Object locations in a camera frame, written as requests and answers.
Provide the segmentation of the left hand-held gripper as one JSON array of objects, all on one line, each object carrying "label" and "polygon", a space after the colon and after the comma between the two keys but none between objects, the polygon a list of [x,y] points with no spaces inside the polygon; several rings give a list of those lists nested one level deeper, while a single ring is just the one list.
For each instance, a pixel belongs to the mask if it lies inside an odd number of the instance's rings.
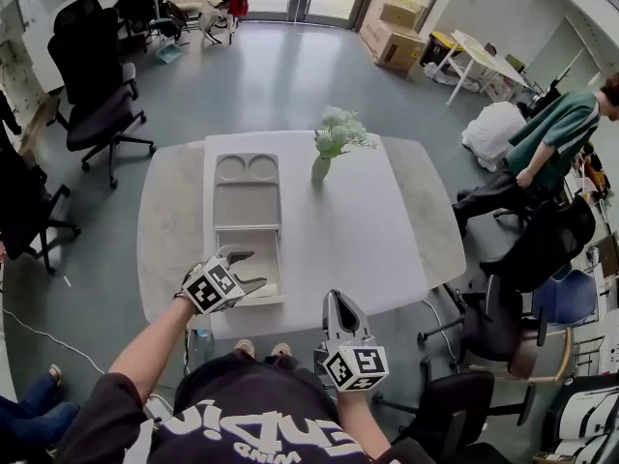
[{"label": "left hand-held gripper", "polygon": [[243,280],[231,267],[254,255],[240,246],[222,246],[210,258],[194,265],[187,273],[180,296],[192,301],[199,314],[210,314],[234,306],[267,284],[265,277]]}]

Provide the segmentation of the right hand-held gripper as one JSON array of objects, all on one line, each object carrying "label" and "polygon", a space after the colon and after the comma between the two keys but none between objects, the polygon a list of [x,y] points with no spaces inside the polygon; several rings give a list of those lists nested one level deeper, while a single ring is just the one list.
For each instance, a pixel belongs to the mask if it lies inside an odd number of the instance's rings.
[{"label": "right hand-held gripper", "polygon": [[[358,305],[336,289],[323,300],[322,328],[328,341],[339,339],[340,330],[357,340],[370,340],[368,318]],[[376,345],[323,342],[313,352],[314,373],[327,390],[368,392],[384,381],[390,371],[385,349]]]}]

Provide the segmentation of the white drawer organizer box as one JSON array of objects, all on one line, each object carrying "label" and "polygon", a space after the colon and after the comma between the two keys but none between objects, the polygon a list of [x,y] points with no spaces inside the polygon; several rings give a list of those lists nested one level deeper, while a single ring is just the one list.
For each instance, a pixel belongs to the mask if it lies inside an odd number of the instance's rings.
[{"label": "white drawer organizer box", "polygon": [[267,284],[243,305],[284,302],[280,271],[282,227],[279,160],[269,153],[218,156],[212,193],[212,222],[218,247],[239,246],[254,255],[230,272],[243,280],[265,277]]}]

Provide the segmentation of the person's right forearm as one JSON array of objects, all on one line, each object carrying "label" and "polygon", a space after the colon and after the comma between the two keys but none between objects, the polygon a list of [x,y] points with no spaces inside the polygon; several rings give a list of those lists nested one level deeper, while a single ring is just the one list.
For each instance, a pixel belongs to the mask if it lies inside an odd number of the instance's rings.
[{"label": "person's right forearm", "polygon": [[378,459],[391,444],[368,406],[364,392],[339,392],[337,406],[341,427],[372,459]]}]

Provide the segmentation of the person's left forearm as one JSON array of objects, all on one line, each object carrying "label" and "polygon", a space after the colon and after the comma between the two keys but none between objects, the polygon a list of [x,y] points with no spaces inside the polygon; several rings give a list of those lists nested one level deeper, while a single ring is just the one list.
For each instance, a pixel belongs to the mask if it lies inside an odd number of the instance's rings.
[{"label": "person's left forearm", "polygon": [[194,313],[194,304],[188,297],[175,297],[167,310],[132,340],[108,370],[128,378],[142,404],[157,385],[175,344]]}]

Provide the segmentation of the large cardboard box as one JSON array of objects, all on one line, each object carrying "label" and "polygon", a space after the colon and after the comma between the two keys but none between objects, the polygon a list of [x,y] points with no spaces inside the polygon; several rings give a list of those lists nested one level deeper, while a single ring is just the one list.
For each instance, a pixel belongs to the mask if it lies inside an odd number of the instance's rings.
[{"label": "large cardboard box", "polygon": [[381,3],[395,0],[372,0],[359,31],[360,39],[371,55],[372,62],[384,69],[409,73],[426,46],[414,29],[392,26],[379,18]]}]

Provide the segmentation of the grey table with black legs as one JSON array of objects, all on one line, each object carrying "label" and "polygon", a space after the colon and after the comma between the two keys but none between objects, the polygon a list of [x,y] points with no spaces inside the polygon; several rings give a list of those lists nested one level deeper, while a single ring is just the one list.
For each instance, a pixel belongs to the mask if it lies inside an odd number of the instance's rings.
[{"label": "grey table with black legs", "polygon": [[212,192],[217,158],[278,158],[281,230],[274,281],[279,304],[243,305],[192,320],[217,339],[284,334],[322,322],[324,295],[338,289],[367,315],[423,300],[466,269],[448,193],[424,147],[379,136],[373,148],[336,160],[321,187],[310,130],[211,135],[161,148],[141,196],[137,268],[148,320],[170,305],[188,269],[217,248]]}]

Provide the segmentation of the white vase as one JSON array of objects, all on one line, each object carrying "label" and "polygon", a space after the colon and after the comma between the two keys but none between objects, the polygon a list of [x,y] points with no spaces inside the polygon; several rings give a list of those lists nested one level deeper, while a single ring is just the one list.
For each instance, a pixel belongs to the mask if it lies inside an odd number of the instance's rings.
[{"label": "white vase", "polygon": [[332,161],[329,158],[324,158],[318,155],[311,167],[310,179],[315,187],[323,185],[326,176],[331,169]]}]

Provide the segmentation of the person's black printed shirt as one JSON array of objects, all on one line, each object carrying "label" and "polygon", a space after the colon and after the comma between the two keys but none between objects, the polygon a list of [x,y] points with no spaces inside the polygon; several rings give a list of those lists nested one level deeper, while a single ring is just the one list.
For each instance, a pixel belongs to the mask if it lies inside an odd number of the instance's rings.
[{"label": "person's black printed shirt", "polygon": [[[134,383],[105,374],[64,434],[57,464],[122,464],[146,420]],[[434,464],[407,440],[379,457],[343,429],[316,377],[227,355],[179,386],[146,464]]]}]

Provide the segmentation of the white artificial flowers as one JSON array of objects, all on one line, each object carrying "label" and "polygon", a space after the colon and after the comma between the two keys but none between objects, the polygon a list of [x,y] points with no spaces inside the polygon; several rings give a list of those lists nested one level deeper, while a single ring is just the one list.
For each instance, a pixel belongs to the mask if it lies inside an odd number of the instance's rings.
[{"label": "white artificial flowers", "polygon": [[368,132],[358,120],[357,113],[328,105],[321,114],[321,122],[314,131],[314,144],[324,160],[332,160],[350,152],[350,147],[376,148]]}]

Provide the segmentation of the brown wooden chair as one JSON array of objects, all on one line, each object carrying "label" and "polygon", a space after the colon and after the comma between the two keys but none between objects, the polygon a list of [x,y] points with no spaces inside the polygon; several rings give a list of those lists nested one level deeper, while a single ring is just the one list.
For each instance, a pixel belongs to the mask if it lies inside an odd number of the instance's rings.
[{"label": "brown wooden chair", "polygon": [[[554,383],[564,378],[571,363],[572,333],[571,326],[563,330],[547,331],[548,322],[542,308],[539,318],[516,316],[515,311],[507,307],[496,309],[491,321],[484,316],[477,316],[475,327],[464,328],[467,337],[461,339],[461,347],[468,353],[493,362],[493,365],[469,364],[472,371],[488,371],[500,381],[520,381]],[[539,352],[549,336],[562,335],[564,349],[557,372],[549,376],[534,376],[533,372]]]}]

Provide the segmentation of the black mesh office chair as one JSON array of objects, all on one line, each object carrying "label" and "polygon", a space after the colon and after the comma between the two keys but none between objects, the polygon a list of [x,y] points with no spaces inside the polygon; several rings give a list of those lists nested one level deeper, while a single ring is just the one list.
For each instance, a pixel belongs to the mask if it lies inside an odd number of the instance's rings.
[{"label": "black mesh office chair", "polygon": [[535,318],[532,312],[524,311],[523,295],[533,293],[577,257],[592,239],[595,226],[592,210],[582,197],[576,196],[564,206],[546,201],[503,257],[480,264],[487,277],[484,290],[462,292],[448,284],[444,286],[460,315],[451,323],[419,333],[418,342],[423,344],[430,336],[461,325],[457,362],[463,363],[466,355],[470,354],[461,347],[461,339],[467,337],[464,328],[475,327],[477,316],[491,321],[490,317],[496,309],[507,307],[515,311],[516,316]]}]

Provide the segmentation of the blue plastic chair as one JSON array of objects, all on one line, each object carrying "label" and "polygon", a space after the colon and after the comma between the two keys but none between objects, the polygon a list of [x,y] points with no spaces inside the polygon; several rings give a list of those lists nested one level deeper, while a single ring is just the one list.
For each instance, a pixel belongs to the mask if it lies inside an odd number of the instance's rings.
[{"label": "blue plastic chair", "polygon": [[571,270],[561,279],[550,277],[532,296],[532,314],[545,316],[548,324],[573,326],[589,318],[597,308],[598,294],[592,275]]}]

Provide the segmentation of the teal dustpan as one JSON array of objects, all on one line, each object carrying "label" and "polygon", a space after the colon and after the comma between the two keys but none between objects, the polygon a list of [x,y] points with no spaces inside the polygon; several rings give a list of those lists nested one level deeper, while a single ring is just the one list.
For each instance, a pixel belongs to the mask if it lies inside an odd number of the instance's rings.
[{"label": "teal dustpan", "polygon": [[177,43],[169,43],[169,44],[163,45],[156,52],[157,58],[166,65],[178,59],[182,54],[183,54],[182,47],[178,45]]}]

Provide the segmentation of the white quadruped robot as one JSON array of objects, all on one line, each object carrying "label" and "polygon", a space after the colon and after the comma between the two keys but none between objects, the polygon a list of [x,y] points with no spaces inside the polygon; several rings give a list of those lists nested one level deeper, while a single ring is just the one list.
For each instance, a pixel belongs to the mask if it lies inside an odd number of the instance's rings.
[{"label": "white quadruped robot", "polygon": [[238,25],[239,19],[226,7],[206,3],[198,14],[199,29],[210,44],[232,45]]}]

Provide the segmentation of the white and black device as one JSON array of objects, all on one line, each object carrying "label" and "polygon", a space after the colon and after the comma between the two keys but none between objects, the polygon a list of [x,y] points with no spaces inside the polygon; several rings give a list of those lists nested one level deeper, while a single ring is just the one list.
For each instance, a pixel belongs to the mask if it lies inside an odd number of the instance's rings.
[{"label": "white and black device", "polygon": [[619,373],[567,379],[546,413],[541,451],[619,464]]}]

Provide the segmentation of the black bin with yellow lid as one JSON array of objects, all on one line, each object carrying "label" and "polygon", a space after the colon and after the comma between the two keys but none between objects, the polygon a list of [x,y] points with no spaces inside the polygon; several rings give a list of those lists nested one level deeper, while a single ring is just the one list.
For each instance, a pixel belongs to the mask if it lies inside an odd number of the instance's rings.
[{"label": "black bin with yellow lid", "polygon": [[426,48],[420,59],[420,65],[425,66],[428,63],[439,65],[452,49],[454,56],[458,56],[463,51],[462,46],[451,35],[433,31],[429,35]]}]

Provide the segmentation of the white folding table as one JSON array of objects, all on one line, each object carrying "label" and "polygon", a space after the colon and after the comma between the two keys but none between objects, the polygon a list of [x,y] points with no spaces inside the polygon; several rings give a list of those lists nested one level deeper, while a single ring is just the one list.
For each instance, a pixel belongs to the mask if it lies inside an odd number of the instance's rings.
[{"label": "white folding table", "polygon": [[[504,84],[508,81],[508,96],[505,101],[510,100],[515,94],[523,90],[531,90],[532,87],[523,78],[507,60],[501,55],[491,55],[486,49],[479,43],[479,41],[460,30],[456,30],[452,33],[452,38],[455,41],[455,46],[447,53],[443,60],[437,65],[436,72],[431,76],[435,78],[436,74],[442,70],[447,64],[449,64],[457,74],[457,84],[446,101],[446,105],[450,106],[464,83],[468,79],[470,72],[474,65],[483,67],[489,76],[484,79],[478,90],[480,95],[485,94],[491,85]],[[453,54],[457,51],[457,48],[461,46],[462,51],[469,57],[469,60],[464,68],[461,68],[457,62],[453,59]]]}]

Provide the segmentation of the white cabinet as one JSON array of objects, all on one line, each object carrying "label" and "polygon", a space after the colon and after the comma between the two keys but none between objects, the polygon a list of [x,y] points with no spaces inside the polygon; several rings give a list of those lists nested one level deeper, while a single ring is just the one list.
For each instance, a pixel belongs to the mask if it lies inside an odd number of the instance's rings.
[{"label": "white cabinet", "polygon": [[18,0],[25,28],[22,40],[34,75],[46,93],[64,85],[47,46],[54,35],[55,17],[65,3],[65,0]]}]

